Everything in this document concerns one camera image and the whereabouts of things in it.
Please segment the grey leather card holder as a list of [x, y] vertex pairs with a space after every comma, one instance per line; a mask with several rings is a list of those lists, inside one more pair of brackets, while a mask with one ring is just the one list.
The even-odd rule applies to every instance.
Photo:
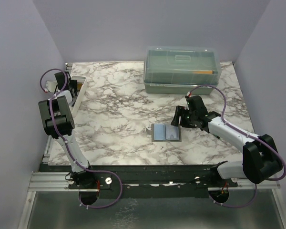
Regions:
[[170, 124], [152, 124], [146, 128], [152, 142], [181, 142], [180, 127]]

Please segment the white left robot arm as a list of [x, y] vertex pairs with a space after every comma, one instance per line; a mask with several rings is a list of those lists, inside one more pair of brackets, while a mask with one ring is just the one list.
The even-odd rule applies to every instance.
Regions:
[[90, 163], [76, 141], [72, 115], [75, 108], [70, 108], [78, 99], [78, 81], [72, 79], [66, 71], [53, 68], [41, 76], [40, 86], [44, 76], [51, 71], [56, 71], [57, 88], [50, 99], [38, 102], [43, 129], [60, 144], [67, 155], [71, 164], [71, 179], [80, 177], [80, 183], [85, 188], [92, 188], [96, 184], [96, 176], [88, 172]]

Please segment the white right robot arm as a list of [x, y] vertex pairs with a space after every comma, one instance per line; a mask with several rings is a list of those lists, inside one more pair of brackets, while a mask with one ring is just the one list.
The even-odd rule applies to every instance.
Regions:
[[172, 126], [199, 128], [227, 141], [243, 154], [241, 161], [224, 161], [213, 168], [214, 172], [210, 174], [213, 186], [220, 187], [232, 178], [248, 179], [259, 184], [283, 169], [271, 136], [258, 136], [224, 121], [223, 115], [207, 111], [198, 95], [187, 96], [186, 103], [187, 106], [176, 107]]

